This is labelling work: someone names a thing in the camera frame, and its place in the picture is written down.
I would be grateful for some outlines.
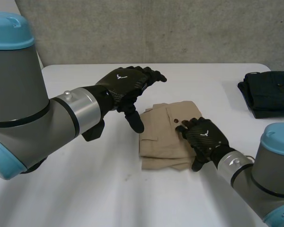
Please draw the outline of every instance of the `white table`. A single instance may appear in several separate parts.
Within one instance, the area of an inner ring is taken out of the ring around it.
[[[137,110],[192,100],[230,145],[256,155],[264,128],[284,119],[256,120],[237,88],[260,64],[140,64],[161,71],[138,98]],[[128,65],[53,65],[43,69],[49,97],[95,84]],[[28,175],[0,179],[0,227],[264,227],[256,214],[207,164],[198,173],[142,171],[138,135],[124,115],[109,112],[100,139],[80,136]]]

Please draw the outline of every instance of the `black band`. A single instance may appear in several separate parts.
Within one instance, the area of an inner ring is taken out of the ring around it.
[[[66,109],[66,111],[67,111],[68,114],[70,115],[71,120],[72,120],[72,122],[73,122],[73,124],[74,124],[74,127],[75,127],[75,138],[76,138],[77,136],[79,136],[79,133],[80,133],[80,126],[79,126],[79,122],[78,122],[78,119],[77,119],[77,117],[76,117],[74,111],[70,108],[70,106],[69,106],[66,102],[64,102],[64,101],[63,101],[62,99],[60,99],[60,98],[55,97],[55,98],[52,98],[52,100],[55,100],[56,102],[60,103],[60,104]]]
[[[13,121],[7,121],[7,122],[0,122],[0,128],[11,128],[11,127],[16,127],[16,126],[20,126],[20,125],[24,125],[24,124],[28,124],[31,122],[34,122],[36,120],[38,120],[39,118],[43,117],[44,115],[47,114],[47,112],[50,110],[50,101],[48,101],[47,106],[35,113],[34,115],[31,115],[29,117],[25,117],[25,118],[21,118],[18,120],[13,120]]]
[[[268,190],[267,188],[263,187],[262,185],[260,185],[255,179],[254,177],[251,175],[251,180],[252,182],[255,184],[255,186],[257,186],[259,189],[261,189],[262,191],[266,192],[267,194],[270,194],[272,196],[275,196],[275,197],[279,197],[279,198],[284,198],[284,194],[280,194],[280,193],[276,193],[276,192],[273,192],[271,190]]]
[[[235,182],[235,179],[243,170],[245,170],[249,167],[252,167],[253,165],[254,165],[253,163],[249,163],[249,164],[242,166],[240,169],[238,169],[237,172],[235,172],[235,174],[231,178],[231,186],[233,187],[233,183]]]

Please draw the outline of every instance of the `white logo on glove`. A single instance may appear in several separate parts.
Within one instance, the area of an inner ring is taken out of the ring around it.
[[[205,134],[200,134],[200,136],[208,136],[208,130],[207,130],[207,132],[205,133]]]
[[[117,79],[123,79],[123,78],[126,78],[126,77],[120,77],[119,74],[117,74]]]

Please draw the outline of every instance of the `light blue end cap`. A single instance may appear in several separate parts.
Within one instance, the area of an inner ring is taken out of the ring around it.
[[[9,180],[27,168],[0,143],[0,177]]]
[[[261,137],[261,144],[267,150],[284,155],[284,123],[267,126]]]
[[[23,49],[34,43],[34,37],[24,17],[0,12],[0,50]]]
[[[284,205],[267,214],[263,222],[269,227],[284,227]]]

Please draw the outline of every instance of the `glove thumb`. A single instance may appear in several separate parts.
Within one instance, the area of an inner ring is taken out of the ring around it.
[[[133,113],[125,112],[125,119],[136,133],[144,132],[144,125],[137,111],[134,111]]]

